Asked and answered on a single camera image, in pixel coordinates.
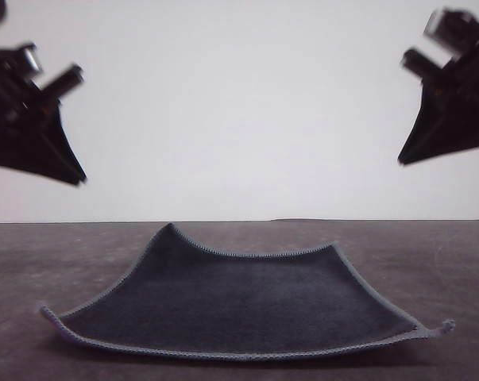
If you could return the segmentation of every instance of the white backdrop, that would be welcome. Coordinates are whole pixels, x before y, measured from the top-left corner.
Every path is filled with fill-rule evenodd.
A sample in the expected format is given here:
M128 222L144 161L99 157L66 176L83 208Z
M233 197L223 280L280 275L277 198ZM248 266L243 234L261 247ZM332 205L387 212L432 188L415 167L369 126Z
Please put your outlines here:
M401 167L419 80L399 65L442 0L9 0L88 175L0 168L0 222L479 218L479 150ZM446 0L479 16L479 0Z

